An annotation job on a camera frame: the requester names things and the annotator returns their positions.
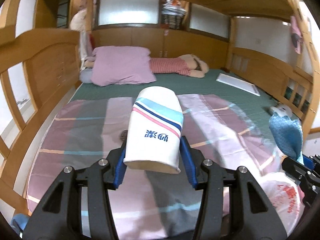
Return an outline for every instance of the navy blue stripe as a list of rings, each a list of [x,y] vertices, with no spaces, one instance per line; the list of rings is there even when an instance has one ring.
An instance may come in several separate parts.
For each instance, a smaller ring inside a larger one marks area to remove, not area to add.
[[[162,116],[157,115],[156,113],[154,113],[154,112],[150,111],[149,109],[146,109],[144,106],[140,105],[140,104],[139,104],[139,103],[137,103],[137,102],[135,102],[135,105],[137,105],[137,106],[141,107],[143,110],[145,110],[145,111],[147,111],[148,113],[150,113],[150,114],[154,115],[155,117],[157,117],[157,118],[161,119],[162,121],[165,121],[165,122],[167,122],[167,123],[169,123],[169,124],[173,125],[174,127],[176,127],[176,128],[181,132],[182,128],[181,128],[181,126],[180,126],[180,125],[178,125],[177,123],[175,123],[175,122],[171,122],[171,121],[169,121],[169,120],[167,120],[167,119],[163,118]]]

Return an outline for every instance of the pink stripe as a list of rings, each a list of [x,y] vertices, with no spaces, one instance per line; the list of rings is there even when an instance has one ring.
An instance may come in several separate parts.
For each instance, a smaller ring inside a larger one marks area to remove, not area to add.
[[[163,128],[166,128],[167,130],[169,130],[170,132],[172,132],[173,134],[175,134],[179,139],[180,139],[180,136],[178,135],[178,133],[173,130],[172,128],[166,126],[165,124],[159,122],[158,120],[156,119],[153,119],[152,117],[150,117],[149,115],[145,114],[144,112],[142,112],[140,109],[136,108],[136,107],[133,107],[132,108],[132,111],[136,111],[138,112],[139,114],[142,114],[145,118],[149,119],[150,121],[156,123],[157,125],[160,125],[161,127]]]

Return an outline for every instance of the blue towel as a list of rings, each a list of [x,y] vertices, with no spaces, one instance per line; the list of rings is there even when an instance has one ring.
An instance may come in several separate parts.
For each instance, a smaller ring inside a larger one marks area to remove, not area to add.
[[[269,120],[269,128],[275,142],[285,155],[303,164],[303,135],[300,120],[291,120],[274,113]]]

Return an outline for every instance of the wooden cabinet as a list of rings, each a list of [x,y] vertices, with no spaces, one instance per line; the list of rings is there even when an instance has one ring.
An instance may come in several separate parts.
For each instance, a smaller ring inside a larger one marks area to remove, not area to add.
[[[150,49],[151,57],[175,58],[194,54],[210,68],[222,68],[228,43],[200,34],[146,27],[119,27],[92,32],[96,46],[140,46]]]
[[[150,57],[163,55],[164,29],[132,28],[132,46],[150,49]]]

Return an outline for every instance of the white board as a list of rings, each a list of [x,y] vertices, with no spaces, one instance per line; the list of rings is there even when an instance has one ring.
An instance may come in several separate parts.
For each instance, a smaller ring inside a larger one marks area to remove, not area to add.
[[[256,96],[260,96],[260,93],[254,84],[243,81],[241,79],[220,73],[219,76],[217,77],[217,81],[224,83],[224,84],[227,84],[227,85],[230,85],[230,86],[233,86],[233,87],[236,87],[236,88],[239,88],[239,89],[242,89],[242,90],[247,91],[249,93],[252,93]]]

